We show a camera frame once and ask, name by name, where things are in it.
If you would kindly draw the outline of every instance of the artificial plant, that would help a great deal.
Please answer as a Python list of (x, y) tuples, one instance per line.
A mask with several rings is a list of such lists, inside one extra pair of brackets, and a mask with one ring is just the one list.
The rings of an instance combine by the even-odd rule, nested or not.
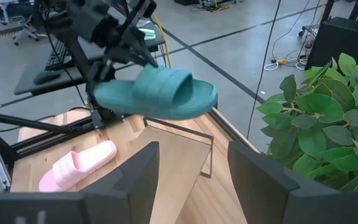
[(272, 138), (266, 156), (340, 192), (358, 191), (358, 65), (341, 54), (305, 78), (299, 89), (294, 75), (284, 78), (283, 93), (257, 108)]

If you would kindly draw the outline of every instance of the concrete floor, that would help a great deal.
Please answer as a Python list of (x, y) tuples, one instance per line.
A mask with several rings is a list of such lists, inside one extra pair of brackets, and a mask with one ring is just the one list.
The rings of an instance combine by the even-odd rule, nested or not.
[[(195, 78), (216, 85), (219, 91), (219, 111), (246, 136), (278, 1), (245, 0), (237, 4), (230, 3), (229, 9), (214, 13), (193, 12), (190, 11), (191, 6), (181, 6), (172, 0), (156, 2), (156, 13), (167, 30), (170, 52), (182, 49), (171, 54), (173, 67), (190, 70)], [(266, 63), (272, 56), (274, 40), (288, 32), (307, 2), (308, 0), (282, 0), (278, 20), (268, 45)], [(317, 3), (318, 0), (310, 0), (293, 30), (277, 42), (274, 51), (277, 57), (284, 58), (292, 50), (300, 49), (303, 39), (298, 37), (298, 32), (303, 25), (311, 24), (315, 12), (313, 8)], [(352, 3), (339, 1), (334, 5), (332, 16), (347, 17), (352, 7)], [(321, 8), (317, 10), (316, 18), (319, 17), (320, 10)], [(0, 104), (28, 96), (15, 96), (13, 90), (32, 57), (32, 52), (43, 44), (48, 42), (34, 42), (29, 39), (21, 41), (16, 47), (11, 36), (0, 37)], [(140, 67), (137, 66), (120, 70), (117, 78), (135, 78), (139, 70)], [(296, 78), (302, 81), (301, 73), (301, 70), (291, 67), (264, 72), (258, 95), (266, 99), (279, 93), (278, 86), (285, 76), (295, 74)], [(81, 85), (79, 88), (85, 96), (85, 86)], [(74, 106), (81, 106), (81, 101), (75, 89), (68, 88), (0, 108), (0, 113), (37, 119), (64, 113)], [(259, 131), (265, 126), (261, 117), (262, 115), (255, 111), (249, 140), (261, 151), (266, 151), (270, 139)], [(6, 128), (10, 126), (0, 124), (0, 129)], [(17, 131), (1, 133), (1, 136), (13, 144), (17, 140)]]

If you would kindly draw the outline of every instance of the pink slide sandal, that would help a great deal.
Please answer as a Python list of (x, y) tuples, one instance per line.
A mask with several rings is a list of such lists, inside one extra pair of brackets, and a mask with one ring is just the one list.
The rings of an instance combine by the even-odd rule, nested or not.
[(70, 151), (41, 178), (40, 192), (63, 192), (107, 164), (117, 154), (112, 141), (104, 141), (82, 152)]

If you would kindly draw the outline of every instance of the wooden surface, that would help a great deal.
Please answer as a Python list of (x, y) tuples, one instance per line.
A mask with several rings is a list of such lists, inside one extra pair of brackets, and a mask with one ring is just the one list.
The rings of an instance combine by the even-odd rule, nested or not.
[[(57, 123), (57, 124), (67, 124), (87, 116), (87, 113), (88, 112), (86, 111), (70, 111), (67, 114), (59, 115), (56, 118), (49, 119), (48, 122)], [(169, 121), (169, 122), (214, 136), (213, 176), (211, 179), (202, 177), (200, 175), (196, 176), (196, 182), (190, 194), (188, 195), (187, 199), (184, 201), (183, 208), (181, 212), (178, 214), (176, 224), (246, 223), (236, 192), (231, 182), (229, 166), (227, 163), (227, 145), (231, 140), (229, 136), (208, 115), (203, 115), (199, 118), (186, 120), (186, 121)], [(150, 123), (150, 125), (155, 126), (156, 128), (159, 129), (164, 129), (168, 132), (173, 132), (175, 134), (179, 134), (181, 136), (197, 140), (199, 141), (198, 144), (202, 144), (200, 142), (209, 143), (208, 140), (206, 140), (205, 138), (194, 136), (193, 134), (190, 133), (184, 133), (183, 131), (172, 129), (159, 124)], [(76, 139), (72, 139), (71, 141), (64, 142), (50, 149), (26, 157), (23, 160), (17, 161), (15, 164), (15, 171), (12, 179), (11, 191), (12, 192), (23, 191), (21, 189), (28, 189), (27, 191), (36, 191), (39, 180), (36, 180), (36, 178), (29, 178), (29, 177), (33, 177), (35, 173), (46, 172), (47, 169), (49, 169), (51, 165), (58, 158), (64, 156), (70, 150), (82, 151), (106, 139), (111, 139), (112, 141), (114, 141), (117, 144), (118, 149), (120, 148), (133, 149), (133, 148), (141, 147), (140, 145), (142, 145), (143, 143), (138, 143), (136, 140), (141, 135), (141, 133), (143, 133), (142, 130), (144, 129), (144, 125), (140, 116), (131, 116), (129, 119), (126, 119), (125, 122), (116, 124), (115, 126), (116, 128), (114, 128), (114, 126), (109, 127), (107, 131), (103, 131), (103, 130), (94, 131), (92, 133), (82, 135)], [(152, 135), (153, 138), (156, 137), (155, 133), (150, 133), (150, 134)], [(21, 129), (19, 133), (19, 140), (29, 138), (33, 135), (34, 135), (34, 130), (29, 130), (28, 128)], [(119, 150), (119, 153), (115, 158), (115, 160), (123, 162), (123, 159), (125, 159), (126, 156), (123, 156)], [(102, 169), (107, 169), (107, 170), (113, 169), (111, 167), (110, 168), (105, 168), (105, 167), (103, 167)], [(206, 160), (206, 163), (203, 165), (202, 170), (204, 172), (209, 173), (209, 156), (208, 159)], [(183, 172), (182, 174), (186, 174), (184, 175), (184, 177), (186, 177), (187, 173), (188, 172), (186, 171)], [(160, 176), (160, 178), (161, 179), (169, 178), (169, 176), (166, 177)], [(85, 179), (70, 190), (71, 191), (80, 190), (84, 186), (90, 184), (91, 182), (92, 182), (91, 180)], [(182, 187), (181, 183), (176, 183), (176, 184), (169, 185), (167, 189), (168, 188), (176, 190), (176, 189), (183, 189), (184, 187)], [(176, 219), (175, 217), (172, 217), (172, 214), (175, 214), (175, 212), (171, 212), (169, 209), (167, 209), (168, 208), (167, 205), (170, 205), (170, 208), (177, 211), (181, 206), (180, 205), (181, 202), (180, 200), (176, 199), (177, 203), (171, 205), (172, 200), (173, 200), (172, 198), (166, 197), (164, 196), (163, 192), (160, 192), (160, 182), (159, 182), (157, 195), (156, 195), (156, 202), (161, 201), (163, 203), (161, 203), (160, 205), (155, 204), (155, 208), (154, 208), (155, 210), (153, 210), (153, 214), (152, 214), (152, 223), (166, 224), (166, 223), (171, 223), (170, 220)]]

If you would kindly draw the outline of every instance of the computer keyboard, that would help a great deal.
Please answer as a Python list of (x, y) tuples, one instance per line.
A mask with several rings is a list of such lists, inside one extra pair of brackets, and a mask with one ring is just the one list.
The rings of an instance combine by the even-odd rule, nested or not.
[(74, 66), (72, 65), (74, 61), (69, 58), (68, 51), (65, 44), (60, 40), (56, 40), (54, 46), (58, 57), (55, 55), (55, 52), (52, 50), (48, 62), (45, 66), (45, 70), (60, 70), (63, 68), (70, 68)]

